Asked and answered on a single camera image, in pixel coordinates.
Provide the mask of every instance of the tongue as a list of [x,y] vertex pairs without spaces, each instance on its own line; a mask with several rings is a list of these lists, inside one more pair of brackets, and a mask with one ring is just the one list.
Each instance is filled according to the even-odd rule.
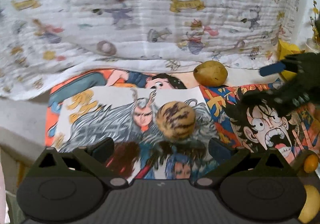
[[277,145],[275,146],[275,148],[277,148],[277,149],[280,149],[280,148],[282,148],[282,147],[286,147],[286,145],[285,145],[285,144],[277,144]]

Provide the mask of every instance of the white wall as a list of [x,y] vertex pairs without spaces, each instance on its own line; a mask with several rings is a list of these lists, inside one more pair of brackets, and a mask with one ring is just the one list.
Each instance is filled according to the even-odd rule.
[[310,16],[313,16],[312,8],[313,0],[300,0],[295,29],[291,37],[291,43],[297,44],[300,49],[305,48],[307,38],[312,38],[312,28],[310,24]]

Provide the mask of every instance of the antler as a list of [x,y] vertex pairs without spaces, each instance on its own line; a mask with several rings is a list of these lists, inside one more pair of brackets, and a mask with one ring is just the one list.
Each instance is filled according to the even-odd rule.
[[156,90],[150,93],[147,106],[150,106],[155,101],[155,97],[156,97]]
[[137,90],[136,89],[134,89],[134,88],[131,88],[131,90],[132,90],[132,97],[133,97],[133,101],[134,101],[134,103],[135,104],[137,104],[137,101],[138,101],[138,92],[137,92]]

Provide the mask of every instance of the open mouth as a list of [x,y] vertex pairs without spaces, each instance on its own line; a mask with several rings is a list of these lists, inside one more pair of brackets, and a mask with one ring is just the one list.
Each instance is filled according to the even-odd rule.
[[266,145],[279,150],[284,158],[291,153],[291,144],[280,128],[271,129],[265,136]]

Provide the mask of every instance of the striped melon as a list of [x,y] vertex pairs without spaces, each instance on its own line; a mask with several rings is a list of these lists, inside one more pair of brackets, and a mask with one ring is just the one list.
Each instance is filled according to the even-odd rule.
[[172,141],[184,140],[193,133],[196,113],[186,103],[172,101],[158,110],[156,123],[166,138]]

